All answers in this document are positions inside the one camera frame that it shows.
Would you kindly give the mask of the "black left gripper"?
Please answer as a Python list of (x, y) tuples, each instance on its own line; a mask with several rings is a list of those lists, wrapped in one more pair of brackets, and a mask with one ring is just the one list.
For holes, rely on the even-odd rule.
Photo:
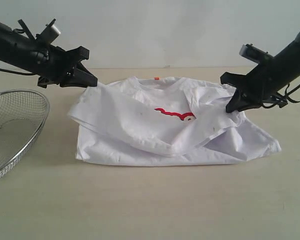
[(96, 87), (98, 78), (89, 72), (82, 63), (90, 58), (90, 51), (79, 46), (71, 50), (61, 47), (51, 47), (49, 60), (43, 65), (43, 73), (37, 81), (37, 86), (47, 88), (48, 85), (65, 87)]

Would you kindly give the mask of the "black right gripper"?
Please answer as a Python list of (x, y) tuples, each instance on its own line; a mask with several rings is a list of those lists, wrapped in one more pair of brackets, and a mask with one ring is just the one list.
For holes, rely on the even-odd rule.
[(283, 95), (278, 93), (288, 84), (286, 66), (259, 64), (247, 74), (225, 72), (220, 76), (220, 83), (236, 88), (225, 107), (227, 113), (276, 105), (282, 108), (288, 104)]

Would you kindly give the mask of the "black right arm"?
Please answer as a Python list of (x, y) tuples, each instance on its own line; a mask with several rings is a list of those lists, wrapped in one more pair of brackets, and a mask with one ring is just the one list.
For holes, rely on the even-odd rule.
[(220, 77), (221, 84), (235, 87), (227, 113), (283, 108), (296, 102), (290, 95), (300, 89), (300, 32), (275, 56), (252, 44), (244, 44), (239, 54), (257, 65), (246, 75), (225, 72)]

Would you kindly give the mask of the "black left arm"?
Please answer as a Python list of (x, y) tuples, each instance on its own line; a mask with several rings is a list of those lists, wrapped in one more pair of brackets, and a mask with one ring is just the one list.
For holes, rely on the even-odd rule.
[(18, 23), (20, 29), (0, 22), (0, 61), (22, 69), (24, 76), (38, 75), (37, 85), (41, 88), (97, 86), (97, 77), (82, 64), (90, 56), (87, 48), (64, 50), (52, 44), (61, 33), (54, 19), (36, 35), (32, 35), (23, 20)]

